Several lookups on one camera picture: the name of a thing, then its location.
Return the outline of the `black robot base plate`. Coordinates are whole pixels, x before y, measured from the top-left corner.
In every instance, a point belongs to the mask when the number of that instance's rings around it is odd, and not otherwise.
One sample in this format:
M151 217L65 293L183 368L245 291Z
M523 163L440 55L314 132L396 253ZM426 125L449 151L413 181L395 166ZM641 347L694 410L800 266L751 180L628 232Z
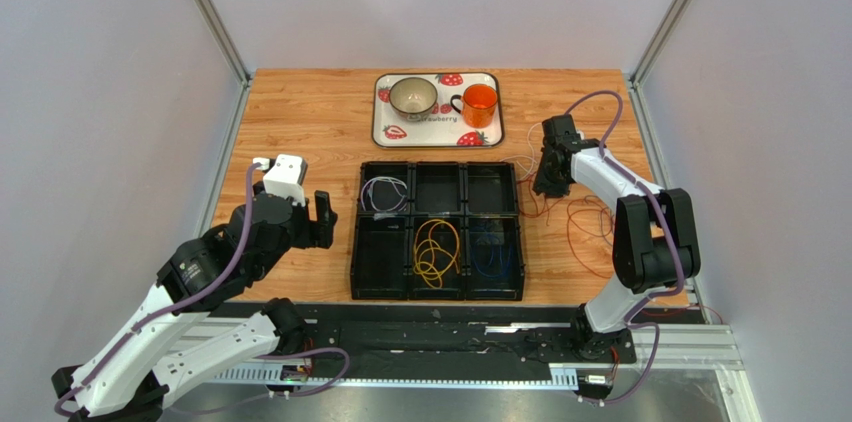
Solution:
M572 306L298 303L295 310L304 323L274 354L342 349L348 379L544 381L553 363L609 371L637 360L629 334L595 361L578 358Z

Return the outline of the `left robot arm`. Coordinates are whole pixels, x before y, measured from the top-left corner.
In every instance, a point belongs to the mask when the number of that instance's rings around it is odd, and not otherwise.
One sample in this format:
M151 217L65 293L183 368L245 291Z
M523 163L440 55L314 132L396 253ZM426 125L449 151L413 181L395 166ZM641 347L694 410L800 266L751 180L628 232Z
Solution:
M181 244L139 309L90 361L52 376L54 410L70 421L156 421L198 385L246 360L310 359L307 323L287 298L273 298L218 336L171 354L194 326L262 280L291 249L328 249L338 215L314 194L317 217L265 191L250 191L228 223Z

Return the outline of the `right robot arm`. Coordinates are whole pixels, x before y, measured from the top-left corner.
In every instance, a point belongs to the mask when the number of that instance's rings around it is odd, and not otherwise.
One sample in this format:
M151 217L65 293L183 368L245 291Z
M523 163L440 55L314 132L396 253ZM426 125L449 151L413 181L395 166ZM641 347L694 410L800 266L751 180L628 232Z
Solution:
M620 342L649 300L680 293L701 267L692 202L617 161L598 139L585 139L569 115L545 120L532 189L562 198L573 185L591 190L614 213L614 274L571 321L571 349L595 361Z

